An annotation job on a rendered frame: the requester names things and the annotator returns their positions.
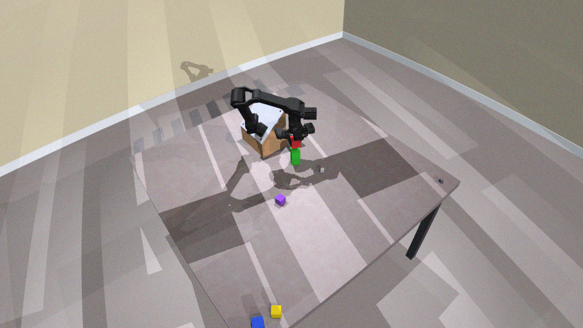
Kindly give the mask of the purple cube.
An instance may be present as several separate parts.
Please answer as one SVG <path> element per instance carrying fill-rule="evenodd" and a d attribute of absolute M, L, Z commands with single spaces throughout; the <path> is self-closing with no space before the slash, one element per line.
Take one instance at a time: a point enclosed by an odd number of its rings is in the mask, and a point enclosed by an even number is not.
<path fill-rule="evenodd" d="M 275 197 L 275 203 L 281 207 L 284 203 L 286 203 L 286 197 L 279 194 Z"/>

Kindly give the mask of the yellow block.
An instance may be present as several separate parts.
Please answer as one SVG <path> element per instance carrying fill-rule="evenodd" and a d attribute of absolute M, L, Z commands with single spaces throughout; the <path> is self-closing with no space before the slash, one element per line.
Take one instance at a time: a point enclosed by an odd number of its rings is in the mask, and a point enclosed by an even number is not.
<path fill-rule="evenodd" d="M 281 318 L 281 305 L 271 305 L 271 318 Z"/>

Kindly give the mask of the green block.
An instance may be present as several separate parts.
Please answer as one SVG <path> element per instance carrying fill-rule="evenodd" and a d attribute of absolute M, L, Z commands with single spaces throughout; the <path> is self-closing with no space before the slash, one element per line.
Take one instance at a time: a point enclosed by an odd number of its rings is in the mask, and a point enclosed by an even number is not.
<path fill-rule="evenodd" d="M 300 159 L 301 158 L 301 152 L 300 152 L 300 148 L 291 148 L 290 147 L 290 155 L 291 155 L 291 159 Z"/>
<path fill-rule="evenodd" d="M 300 164 L 300 159 L 292 159 L 291 155 L 290 155 L 290 161 L 291 161 L 291 165 L 299 165 Z"/>

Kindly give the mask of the blue block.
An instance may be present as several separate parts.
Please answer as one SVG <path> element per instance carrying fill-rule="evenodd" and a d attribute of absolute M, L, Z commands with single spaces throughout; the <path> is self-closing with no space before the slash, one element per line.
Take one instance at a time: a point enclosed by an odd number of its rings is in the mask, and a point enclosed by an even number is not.
<path fill-rule="evenodd" d="M 251 318 L 252 328 L 265 328 L 264 319 L 262 316 Z"/>

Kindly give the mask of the red block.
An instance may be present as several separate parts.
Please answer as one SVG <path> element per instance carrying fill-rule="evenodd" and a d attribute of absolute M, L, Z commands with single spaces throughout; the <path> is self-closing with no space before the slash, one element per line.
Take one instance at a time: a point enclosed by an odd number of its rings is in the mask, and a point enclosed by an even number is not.
<path fill-rule="evenodd" d="M 290 136 L 290 142 L 291 142 L 291 145 L 290 145 L 290 147 L 291 147 L 292 149 L 293 149 L 293 148 L 300 148 L 300 147 L 301 147 L 301 140 L 294 141 L 294 138 L 293 138 L 293 136 Z"/>

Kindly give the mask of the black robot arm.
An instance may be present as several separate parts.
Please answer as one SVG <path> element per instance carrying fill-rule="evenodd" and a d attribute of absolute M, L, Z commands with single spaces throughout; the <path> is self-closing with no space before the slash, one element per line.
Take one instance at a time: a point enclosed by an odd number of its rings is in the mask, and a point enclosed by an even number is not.
<path fill-rule="evenodd" d="M 251 99 L 245 100 L 245 92 L 252 93 Z M 268 128 L 267 125 L 259 123 L 259 116 L 257 113 L 252 113 L 249 106 L 254 103 L 262 103 L 273 106 L 283 110 L 289 114 L 290 121 L 303 120 L 317 120 L 317 108 L 305 107 L 305 103 L 297 98 L 289 97 L 287 99 L 280 96 L 272 95 L 260 89 L 251 89 L 249 87 L 236 87 L 231 91 L 230 105 L 237 108 L 245 120 L 246 133 L 256 133 L 262 137 Z M 297 127 L 291 127 L 294 141 L 303 140 L 308 136 L 308 129 L 304 129 L 302 124 Z"/>

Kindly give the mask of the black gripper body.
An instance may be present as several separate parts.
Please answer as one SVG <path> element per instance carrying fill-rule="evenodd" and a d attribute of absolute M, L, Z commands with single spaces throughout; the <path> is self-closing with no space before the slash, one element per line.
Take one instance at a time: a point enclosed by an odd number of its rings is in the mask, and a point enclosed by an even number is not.
<path fill-rule="evenodd" d="M 290 121 L 289 120 L 289 129 L 283 129 L 283 127 L 275 129 L 276 138 L 283 139 L 283 138 L 289 137 L 289 134 L 291 133 L 292 126 L 295 125 L 295 127 L 297 127 L 299 124 L 301 124 L 301 120 L 299 120 L 299 121 Z M 304 124 L 303 128 L 308 129 L 308 133 L 315 133 L 315 128 L 314 128 L 314 125 L 312 123 Z"/>

